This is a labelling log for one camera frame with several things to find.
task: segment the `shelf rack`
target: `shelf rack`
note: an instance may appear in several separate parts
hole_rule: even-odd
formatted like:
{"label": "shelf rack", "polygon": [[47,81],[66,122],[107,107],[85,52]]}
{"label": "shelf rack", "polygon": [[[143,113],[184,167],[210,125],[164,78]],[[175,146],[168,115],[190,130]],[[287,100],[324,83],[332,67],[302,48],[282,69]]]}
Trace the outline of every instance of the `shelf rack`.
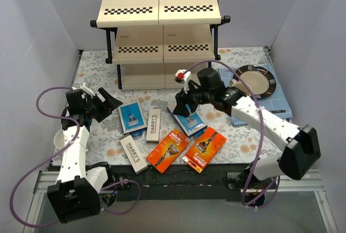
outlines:
{"label": "shelf rack", "polygon": [[[98,19],[90,25],[106,32],[105,61],[117,65],[119,89],[173,89],[178,84],[172,70],[186,69],[191,62],[221,59],[218,27],[230,20],[230,16],[220,16],[218,0],[102,0]],[[121,64],[126,64],[123,79]]]}

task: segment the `orange box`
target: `orange box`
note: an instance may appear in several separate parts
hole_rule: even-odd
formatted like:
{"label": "orange box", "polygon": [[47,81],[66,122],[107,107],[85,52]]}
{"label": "orange box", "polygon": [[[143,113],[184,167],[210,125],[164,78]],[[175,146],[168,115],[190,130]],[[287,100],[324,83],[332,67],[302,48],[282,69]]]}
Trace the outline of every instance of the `orange box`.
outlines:
{"label": "orange box", "polygon": [[197,172],[202,172],[225,142],[224,136],[213,128],[207,128],[185,154],[183,160]]}
{"label": "orange box", "polygon": [[189,143],[190,139],[175,128],[154,148],[147,160],[163,174]]}

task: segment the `black and white checkered strip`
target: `black and white checkered strip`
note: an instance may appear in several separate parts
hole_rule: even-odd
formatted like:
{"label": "black and white checkered strip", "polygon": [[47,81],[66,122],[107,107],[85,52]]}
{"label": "black and white checkered strip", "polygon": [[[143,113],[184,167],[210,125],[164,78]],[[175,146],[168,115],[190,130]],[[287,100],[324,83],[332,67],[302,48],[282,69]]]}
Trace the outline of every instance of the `black and white checkered strip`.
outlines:
{"label": "black and white checkered strip", "polygon": [[205,45],[168,45],[168,51],[208,51],[209,46]]}
{"label": "black and white checkered strip", "polygon": [[157,46],[119,46],[118,53],[153,53],[158,52]]}
{"label": "black and white checkered strip", "polygon": [[194,12],[194,11],[213,11],[212,5],[197,6],[165,6],[164,12]]}
{"label": "black and white checkered strip", "polygon": [[120,14],[140,14],[140,13],[152,13],[152,7],[143,8],[125,8],[125,9],[104,9],[105,15],[120,15]]}

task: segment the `product box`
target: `product box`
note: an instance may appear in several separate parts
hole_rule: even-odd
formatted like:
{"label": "product box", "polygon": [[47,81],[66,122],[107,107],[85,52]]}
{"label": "product box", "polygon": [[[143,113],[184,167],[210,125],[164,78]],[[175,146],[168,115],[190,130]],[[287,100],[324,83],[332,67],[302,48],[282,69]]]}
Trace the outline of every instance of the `product box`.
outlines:
{"label": "product box", "polygon": [[145,121],[138,97],[122,99],[122,102],[123,105],[118,108],[118,111],[124,134],[145,129],[147,122]]}
{"label": "product box", "polygon": [[163,174],[189,143],[190,139],[184,133],[173,129],[147,156],[147,160]]}
{"label": "product box", "polygon": [[144,157],[139,151],[134,139],[130,134],[127,134],[120,138],[121,146],[123,147],[126,155],[128,156],[132,167],[136,174],[148,168]]}
{"label": "product box", "polygon": [[217,133],[213,128],[207,128],[187,151],[183,160],[197,172],[202,172],[225,142],[224,136]]}
{"label": "product box", "polygon": [[167,109],[173,115],[174,119],[179,123],[184,133],[188,137],[191,137],[195,133],[199,132],[202,129],[205,129],[208,126],[207,123],[201,118],[201,116],[197,112],[193,113],[187,118],[180,115],[174,115],[173,111],[175,106],[176,103],[170,104],[167,106]]}
{"label": "product box", "polygon": [[160,137],[161,110],[149,110],[147,142],[158,143]]}

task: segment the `gray floor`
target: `gray floor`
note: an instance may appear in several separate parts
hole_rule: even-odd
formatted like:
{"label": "gray floor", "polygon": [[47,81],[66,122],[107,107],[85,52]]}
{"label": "gray floor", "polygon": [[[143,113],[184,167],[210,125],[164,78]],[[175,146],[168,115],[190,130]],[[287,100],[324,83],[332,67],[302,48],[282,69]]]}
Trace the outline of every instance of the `gray floor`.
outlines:
{"label": "gray floor", "polygon": [[[115,203],[123,210],[130,203]],[[56,219],[45,198],[39,224]],[[101,213],[40,232],[326,232],[313,192],[279,192],[270,207],[253,209],[224,201],[140,201],[127,215]]]}

